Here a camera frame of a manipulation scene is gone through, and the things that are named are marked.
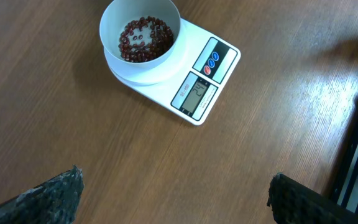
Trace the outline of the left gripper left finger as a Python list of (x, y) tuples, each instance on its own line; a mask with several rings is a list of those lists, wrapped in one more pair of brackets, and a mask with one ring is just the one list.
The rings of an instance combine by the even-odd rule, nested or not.
[(0, 223), (73, 223), (84, 189), (74, 166), (0, 204)]

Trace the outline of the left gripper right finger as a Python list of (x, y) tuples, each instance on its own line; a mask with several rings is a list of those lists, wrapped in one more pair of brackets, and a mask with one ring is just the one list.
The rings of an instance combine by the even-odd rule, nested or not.
[(270, 182), (267, 205), (278, 224), (358, 224), (358, 215), (282, 173)]

